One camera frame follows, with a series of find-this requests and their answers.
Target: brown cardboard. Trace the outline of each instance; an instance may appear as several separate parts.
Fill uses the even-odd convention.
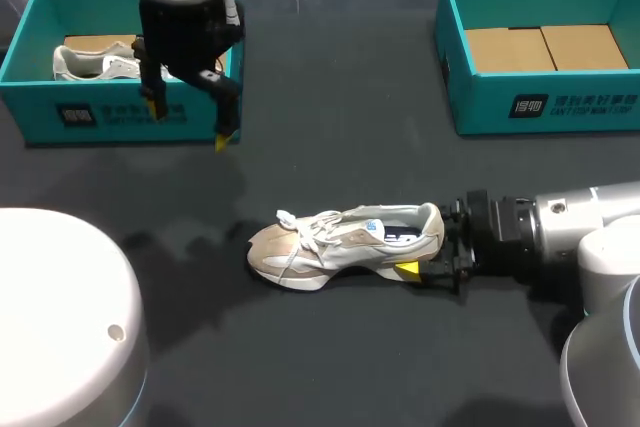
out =
[[[608,25],[542,27],[557,70],[628,69]]]
[[[73,35],[64,39],[64,45],[72,50],[83,52],[101,52],[115,42],[131,45],[136,40],[135,35]],[[224,72],[227,66],[226,52],[216,62],[216,69]]]
[[[478,72],[555,70],[540,29],[475,29],[466,34]]]

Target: teal box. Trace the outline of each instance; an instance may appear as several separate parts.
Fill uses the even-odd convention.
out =
[[[464,32],[585,24],[628,70],[479,73]],[[640,0],[439,0],[435,39],[459,134],[640,130]]]
[[[0,95],[28,145],[215,141],[215,103],[177,79],[167,80],[169,117],[161,122],[138,80],[53,81],[53,51],[66,36],[141,33],[138,2],[29,0],[0,70]],[[226,75],[240,83],[243,56],[239,43],[226,58]]]

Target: white sneaker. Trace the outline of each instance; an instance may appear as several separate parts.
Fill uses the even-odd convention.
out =
[[[406,281],[396,264],[431,260],[444,242],[440,211],[429,203],[277,216],[279,224],[253,236],[247,258],[265,279],[296,290],[318,290],[351,266]]]
[[[105,69],[107,56],[130,59],[135,65],[111,62]],[[140,69],[133,58],[133,49],[122,42],[115,42],[102,52],[76,51],[64,45],[53,52],[55,80],[109,80],[138,77],[140,77]]]

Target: open box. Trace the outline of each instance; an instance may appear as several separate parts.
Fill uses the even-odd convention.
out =
[[[439,0],[456,130],[640,130],[640,0]]]
[[[68,36],[141,33],[138,2],[29,0],[0,69],[0,95],[27,144],[215,141],[215,103],[177,79],[167,80],[160,122],[139,80],[53,80],[53,51]],[[240,83],[243,56],[244,42],[225,55],[225,75]]]

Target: black tabletop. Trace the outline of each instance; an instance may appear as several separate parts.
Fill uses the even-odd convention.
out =
[[[357,274],[301,294],[245,268],[247,239],[277,209],[640,178],[634,135],[458,137],[432,1],[246,0],[243,138],[221,155],[25,150],[0,110],[3,205],[93,223],[138,275],[150,426],[570,425],[558,358],[575,319],[552,282],[477,277],[456,298]]]

